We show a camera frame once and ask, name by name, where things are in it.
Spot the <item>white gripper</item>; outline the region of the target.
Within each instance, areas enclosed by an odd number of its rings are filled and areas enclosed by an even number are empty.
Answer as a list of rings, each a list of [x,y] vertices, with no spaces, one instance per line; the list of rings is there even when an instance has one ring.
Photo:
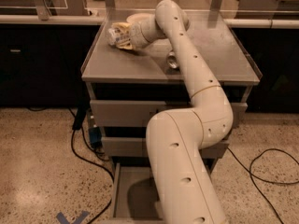
[[[122,35],[129,33],[129,40],[124,40],[116,44],[118,49],[143,49],[158,39],[165,39],[165,34],[157,24],[155,16],[144,21],[130,24],[128,22],[114,22],[112,28]]]

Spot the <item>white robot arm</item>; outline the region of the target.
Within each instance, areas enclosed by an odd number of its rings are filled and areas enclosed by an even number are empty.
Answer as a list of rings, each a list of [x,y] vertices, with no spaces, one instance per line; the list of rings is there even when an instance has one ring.
[[[189,108],[168,109],[147,125],[149,162],[165,224],[229,224],[199,150],[219,143],[232,129],[233,110],[219,81],[187,35],[188,17],[163,0],[128,27],[133,49],[167,38],[191,100]]]

